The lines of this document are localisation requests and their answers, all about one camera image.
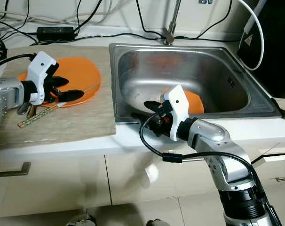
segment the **white wall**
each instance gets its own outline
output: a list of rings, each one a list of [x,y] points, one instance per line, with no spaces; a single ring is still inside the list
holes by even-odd
[[[120,0],[113,0],[115,6]],[[89,13],[98,0],[82,0],[80,13]],[[162,28],[168,26],[176,0],[139,0],[142,16],[147,28]],[[214,0],[213,4],[198,4],[198,0],[182,0],[177,19],[177,31],[201,31],[210,24],[220,20],[227,12],[229,0]],[[257,0],[246,0],[255,6]],[[30,0],[30,15],[44,15],[63,18],[75,14],[78,0]],[[109,0],[103,0],[98,10],[105,11]],[[0,10],[4,9],[4,0],[0,0]],[[26,0],[10,0],[8,10],[26,13]],[[102,16],[95,16],[98,21]],[[228,19],[212,28],[212,32],[241,33],[245,22],[249,18],[248,12],[237,0],[233,0],[233,7]],[[126,0],[123,7],[109,15],[101,25],[140,28],[140,21],[135,0]]]

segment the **faucet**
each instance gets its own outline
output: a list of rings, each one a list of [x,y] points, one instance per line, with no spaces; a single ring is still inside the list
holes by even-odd
[[[167,30],[165,27],[163,28],[163,33],[164,33],[164,36],[166,37],[164,41],[165,45],[172,45],[172,43],[174,42],[174,32],[176,28],[176,19],[177,19],[180,3],[181,3],[181,0],[177,0],[175,9],[174,9],[173,18],[169,26],[169,30]]]

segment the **orange plate in sink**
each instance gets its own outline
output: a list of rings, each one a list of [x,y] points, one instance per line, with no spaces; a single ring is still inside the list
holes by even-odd
[[[58,89],[61,92],[72,89],[84,91],[84,96],[77,100],[67,102],[63,107],[82,104],[97,95],[101,88],[102,76],[94,63],[82,57],[59,59],[57,62],[59,64],[59,68],[55,72],[54,76],[60,76],[68,79],[69,81],[69,83],[58,87]],[[23,73],[18,78],[19,80],[23,81],[25,80],[26,76],[27,73]],[[57,102],[58,99],[56,98],[55,102],[50,104],[42,104],[41,106],[52,107]]]

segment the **white countertop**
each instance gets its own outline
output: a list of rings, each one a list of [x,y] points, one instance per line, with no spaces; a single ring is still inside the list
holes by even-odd
[[[33,31],[33,24],[27,25],[26,29]],[[91,28],[83,29],[82,36],[93,35]],[[128,36],[115,38],[93,38],[69,43],[74,46],[108,46],[110,43],[131,43],[131,44],[159,44],[158,41],[143,40]],[[17,35],[5,42],[8,48],[28,46],[32,41],[24,36]],[[216,46],[225,47],[234,52],[234,44],[202,40],[176,40],[175,46]],[[0,76],[5,67],[0,68]],[[285,141],[285,120],[281,118],[269,119],[217,119],[209,120],[225,127],[231,138],[238,144],[253,144],[267,140],[275,142]],[[139,125],[118,124],[116,135],[107,137],[95,137],[77,142],[59,143],[51,145],[36,145],[24,148],[12,148],[0,150],[0,162],[2,161],[31,161],[41,158],[55,158],[62,156],[85,156],[94,154],[127,153],[134,151],[147,151],[140,141],[138,135]],[[167,137],[155,137],[150,131],[145,131],[146,139],[159,150],[179,149],[185,146],[184,142],[173,143]]]

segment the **sink basin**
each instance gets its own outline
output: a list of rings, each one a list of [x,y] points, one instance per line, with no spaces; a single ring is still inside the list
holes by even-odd
[[[134,122],[131,112],[151,113],[143,103],[159,101],[177,84],[198,94],[198,118],[279,117],[267,95],[224,48],[110,44],[116,122]]]

